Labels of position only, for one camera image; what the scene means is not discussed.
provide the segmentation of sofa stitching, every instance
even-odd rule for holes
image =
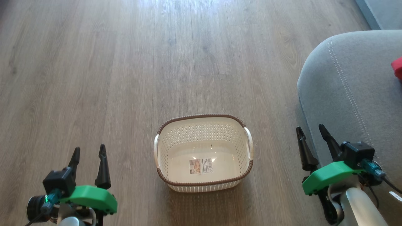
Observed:
[[[336,68],[336,71],[338,72],[339,76],[341,77],[341,75],[342,75],[343,80],[345,80],[345,83],[344,83],[343,80],[342,80],[342,78],[341,78],[343,87],[345,88],[345,90],[346,90],[346,87],[347,87],[347,89],[349,90],[349,91],[346,90],[346,93],[347,93],[347,95],[348,95],[348,97],[349,97],[349,100],[350,100],[350,102],[351,102],[352,108],[353,108],[353,110],[354,110],[354,112],[355,112],[355,115],[356,115],[357,120],[358,120],[358,122],[359,122],[360,128],[361,128],[361,130],[362,130],[362,132],[363,132],[364,138],[365,138],[365,140],[366,140],[366,142],[367,142],[368,144],[372,145],[373,148],[375,148],[375,147],[374,147],[374,144],[373,144],[373,141],[371,140],[371,136],[370,136],[370,134],[369,134],[369,131],[368,131],[368,129],[367,129],[367,126],[366,126],[366,124],[365,124],[364,121],[363,121],[363,117],[362,117],[362,115],[361,115],[359,109],[357,108],[356,100],[355,100],[355,98],[353,97],[353,93],[352,93],[352,91],[350,90],[350,87],[349,87],[349,85],[348,85],[348,83],[347,83],[346,76],[345,76],[345,74],[344,74],[343,71],[342,71],[342,68],[341,68],[341,66],[340,66],[340,64],[339,64],[339,62],[338,62],[338,59],[336,58],[335,51],[334,51],[334,46],[333,46],[333,43],[332,43],[332,38],[330,39],[330,42],[328,43],[328,50],[329,50],[329,46],[330,46],[330,45],[331,45],[331,50],[332,50],[332,53],[334,54],[334,58],[335,58],[335,60],[336,60],[336,63],[338,64],[340,73],[339,73],[339,71],[338,71],[338,67],[337,67],[336,64],[335,64],[334,59],[332,58],[332,54],[331,54],[331,51],[330,51],[330,55],[331,55],[332,61],[333,61],[334,64],[335,64],[335,68]],[[375,152],[375,156],[376,156],[376,159],[378,159],[380,165],[382,165],[381,159],[379,158],[377,152]]]

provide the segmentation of basket rim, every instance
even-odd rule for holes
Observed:
[[[172,122],[176,122],[176,121],[181,121],[181,120],[186,120],[186,119],[196,119],[196,118],[208,118],[208,117],[226,117],[226,118],[231,118],[236,120],[238,123],[240,123],[240,125],[243,128],[246,128],[246,125],[243,123],[242,120],[240,120],[239,118],[237,118],[234,115],[229,115],[229,114],[200,114],[200,115],[190,115],[190,116],[183,116],[183,117],[177,117],[177,118],[173,118],[171,120],[166,121],[165,123],[163,123],[160,127],[158,132],[156,133],[157,135],[160,135],[160,133],[162,132],[163,128],[165,128],[168,124],[172,123]],[[230,183],[230,182],[234,182],[234,181],[238,181],[241,180],[243,178],[245,178],[251,171],[253,166],[253,159],[250,159],[250,162],[248,164],[248,168],[247,170],[241,174],[238,177],[234,177],[234,178],[229,178],[229,179],[225,179],[225,180],[220,180],[220,181],[210,181],[210,182],[200,182],[200,183],[179,183],[179,182],[173,182],[168,180],[162,173],[161,169],[159,167],[156,168],[156,171],[158,172],[159,177],[166,182],[169,185],[172,186],[185,186],[185,187],[192,187],[192,186],[206,186],[206,185],[217,185],[217,184],[223,184],[223,183]]]

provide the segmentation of green bracket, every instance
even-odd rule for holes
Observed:
[[[105,189],[90,185],[77,186],[70,197],[60,199],[60,203],[68,202],[88,206],[107,214],[117,213],[115,197]]]
[[[364,172],[363,169],[354,170],[343,161],[333,162],[314,171],[304,182],[303,190],[306,195],[316,194],[321,189],[342,181],[352,174]]]

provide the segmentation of sticker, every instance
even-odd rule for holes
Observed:
[[[213,173],[212,160],[210,158],[190,160],[190,174],[201,175]]]
[[[397,200],[402,201],[402,198],[401,198],[399,195],[395,194],[395,192],[390,191],[390,194],[391,194],[392,196],[394,196]]]

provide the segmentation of laundry basket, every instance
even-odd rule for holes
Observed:
[[[251,171],[254,144],[232,115],[193,115],[164,123],[154,141],[159,176],[178,192],[236,186]]]

